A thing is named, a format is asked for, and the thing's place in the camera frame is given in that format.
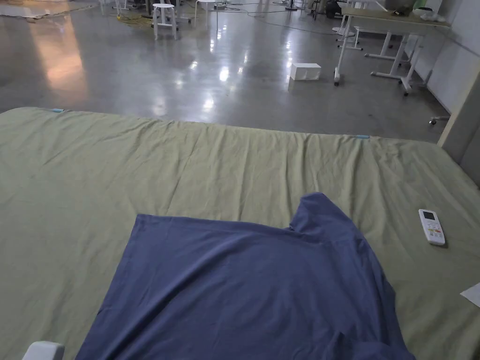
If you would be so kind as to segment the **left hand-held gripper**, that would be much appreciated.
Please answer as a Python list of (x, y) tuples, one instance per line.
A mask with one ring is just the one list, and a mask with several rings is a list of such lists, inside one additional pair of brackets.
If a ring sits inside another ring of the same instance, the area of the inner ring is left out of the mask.
[(62, 360), (65, 347), (50, 341), (36, 341), (27, 348), (22, 360)]

